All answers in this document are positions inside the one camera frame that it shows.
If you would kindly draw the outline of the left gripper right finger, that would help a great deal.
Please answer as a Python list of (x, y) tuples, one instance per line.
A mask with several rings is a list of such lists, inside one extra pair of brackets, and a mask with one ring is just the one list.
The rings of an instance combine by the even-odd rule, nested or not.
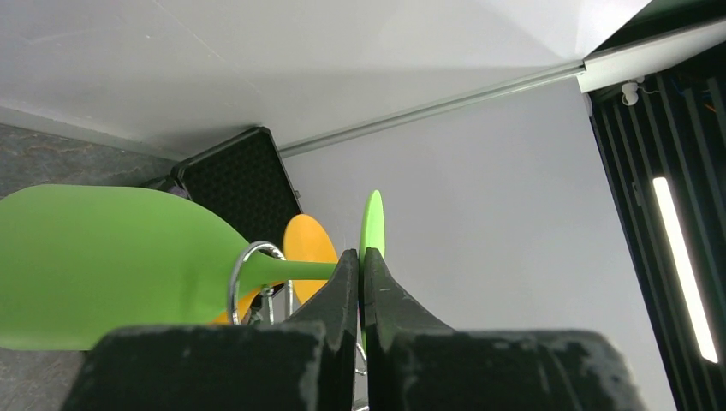
[(368, 248), (362, 325), (373, 410), (642, 410), (623, 356), (584, 330), (458, 331)]

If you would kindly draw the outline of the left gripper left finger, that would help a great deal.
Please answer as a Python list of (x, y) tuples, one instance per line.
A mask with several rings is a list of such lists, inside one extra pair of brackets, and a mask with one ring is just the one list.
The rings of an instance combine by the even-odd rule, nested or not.
[(66, 410), (349, 410), (359, 258), (275, 325), (140, 326), (87, 354)]

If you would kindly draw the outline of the yellow wine glass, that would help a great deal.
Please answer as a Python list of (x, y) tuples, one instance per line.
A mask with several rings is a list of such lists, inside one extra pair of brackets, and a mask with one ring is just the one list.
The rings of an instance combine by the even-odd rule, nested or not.
[(283, 292), (283, 317), (289, 318), (325, 286), (336, 263), (336, 250), (323, 226), (307, 214), (296, 215), (284, 230), (281, 247), (254, 241), (243, 248), (230, 275), (225, 310), (212, 323), (260, 323), (259, 312), (266, 307), (272, 325), (277, 291)]

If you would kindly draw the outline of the green wine glass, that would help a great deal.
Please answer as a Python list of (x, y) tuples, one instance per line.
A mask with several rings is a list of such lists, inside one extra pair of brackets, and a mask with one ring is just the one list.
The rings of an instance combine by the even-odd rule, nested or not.
[(136, 325), (208, 325), (251, 242), (162, 191), (37, 185), (1, 201), (1, 345), (92, 348)]

